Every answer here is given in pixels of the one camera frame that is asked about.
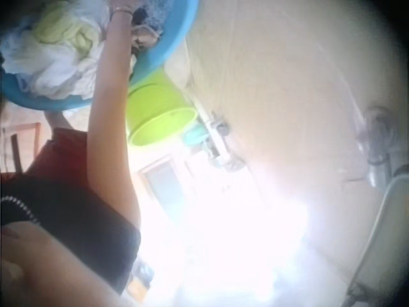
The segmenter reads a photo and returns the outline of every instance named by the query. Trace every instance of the woman's arm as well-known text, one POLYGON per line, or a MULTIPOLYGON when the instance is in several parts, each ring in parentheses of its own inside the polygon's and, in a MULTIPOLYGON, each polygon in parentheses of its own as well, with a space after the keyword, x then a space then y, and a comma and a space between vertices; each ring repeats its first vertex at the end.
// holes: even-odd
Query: woman's arm
POLYGON ((125 130, 131 22, 131 14, 118 11, 108 27, 89 117, 87 163, 90 188, 139 228, 141 217, 129 171, 125 130))

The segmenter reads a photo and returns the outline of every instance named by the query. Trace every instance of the green bucket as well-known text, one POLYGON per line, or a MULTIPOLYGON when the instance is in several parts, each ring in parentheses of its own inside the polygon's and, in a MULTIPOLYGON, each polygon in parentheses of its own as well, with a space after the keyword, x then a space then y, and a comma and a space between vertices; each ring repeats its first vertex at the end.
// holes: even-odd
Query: green bucket
POLYGON ((197 118, 197 111, 162 69, 128 91, 128 142, 144 146, 182 133, 197 118))

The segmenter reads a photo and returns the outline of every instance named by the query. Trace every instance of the tile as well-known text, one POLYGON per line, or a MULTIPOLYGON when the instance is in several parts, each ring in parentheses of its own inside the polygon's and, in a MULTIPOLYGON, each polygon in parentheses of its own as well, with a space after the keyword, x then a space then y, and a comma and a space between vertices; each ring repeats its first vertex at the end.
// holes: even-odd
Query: tile
POLYGON ((197 19, 187 37, 194 91, 208 110, 217 109, 226 62, 231 54, 237 0, 200 1, 197 19))

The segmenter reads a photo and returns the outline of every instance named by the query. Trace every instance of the woman's hand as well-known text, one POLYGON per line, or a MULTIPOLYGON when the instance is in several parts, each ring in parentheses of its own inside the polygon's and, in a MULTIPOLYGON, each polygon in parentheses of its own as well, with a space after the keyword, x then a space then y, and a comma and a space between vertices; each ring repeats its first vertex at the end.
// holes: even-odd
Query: woman's hand
POLYGON ((1 247, 1 291, 10 306, 120 305, 107 283, 39 226, 2 227, 1 247))

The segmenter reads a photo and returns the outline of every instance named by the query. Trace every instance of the wall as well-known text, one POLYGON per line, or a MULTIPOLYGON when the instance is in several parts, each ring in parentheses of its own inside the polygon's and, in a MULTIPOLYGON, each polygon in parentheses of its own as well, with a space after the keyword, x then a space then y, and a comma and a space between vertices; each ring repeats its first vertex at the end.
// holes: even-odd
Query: wall
POLYGON ((387 25, 354 1, 205 0, 187 42, 190 90, 231 125, 264 200, 304 202, 306 242, 348 280, 382 198, 355 180, 369 106, 397 114, 394 165, 408 156, 405 57, 387 25))

